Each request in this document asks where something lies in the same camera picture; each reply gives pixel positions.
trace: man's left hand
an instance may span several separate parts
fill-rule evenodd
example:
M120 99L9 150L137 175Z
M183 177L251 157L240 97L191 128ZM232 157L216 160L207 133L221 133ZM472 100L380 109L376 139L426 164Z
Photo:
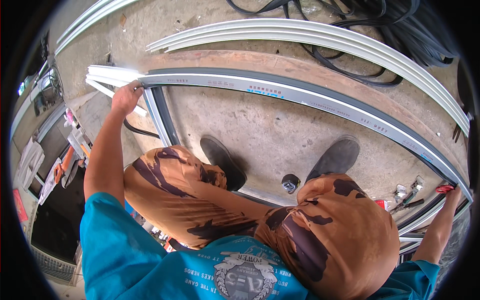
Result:
M115 95L113 95L112 112L119 112L126 117L133 111L137 105L138 98L140 98L143 92L144 88L138 80L122 86Z

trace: red sign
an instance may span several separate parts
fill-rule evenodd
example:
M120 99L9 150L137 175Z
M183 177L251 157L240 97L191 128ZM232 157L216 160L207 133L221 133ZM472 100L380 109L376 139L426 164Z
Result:
M15 199L15 207L17 208L17 215L18 220L20 223L27 221L27 213L25 212L24 204L22 203L22 199L20 198L20 193L18 190L13 190L13 198Z

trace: wooden board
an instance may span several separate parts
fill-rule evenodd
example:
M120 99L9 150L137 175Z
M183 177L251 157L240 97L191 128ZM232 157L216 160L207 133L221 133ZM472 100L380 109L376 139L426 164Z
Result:
M328 68L275 54L236 50L194 50L147 56L139 71L182 67L231 68L265 72L325 86L360 100L413 129L437 148L458 170L467 185L468 176L449 148L408 109L381 92Z

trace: metal grate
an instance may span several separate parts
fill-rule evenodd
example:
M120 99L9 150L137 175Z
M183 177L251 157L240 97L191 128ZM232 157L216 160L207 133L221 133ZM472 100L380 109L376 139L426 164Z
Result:
M56 259L34 246L32 246L32 253L43 273L64 280L67 283L71 282L76 268L74 264Z

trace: white cloth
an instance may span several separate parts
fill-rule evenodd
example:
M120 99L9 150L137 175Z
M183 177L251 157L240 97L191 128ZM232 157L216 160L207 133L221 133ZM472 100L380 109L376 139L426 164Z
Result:
M40 205L42 205L45 202L48 195L50 195L50 193L53 191L53 188L57 185L55 183L55 176L53 175L53 172L55 171L55 167L58 164L61 164L60 158L57 158L52 168L50 169L50 172L48 172L47 178L45 178L45 184L43 185L42 190L40 191L40 197L38 199L38 204Z
M22 157L20 158L17 172L15 173L16 177L22 183L24 190L27 190L30 184L32 184L32 180L44 159L45 155L43 154L42 146L34 142L32 137L30 137L27 146L25 146L22 151Z

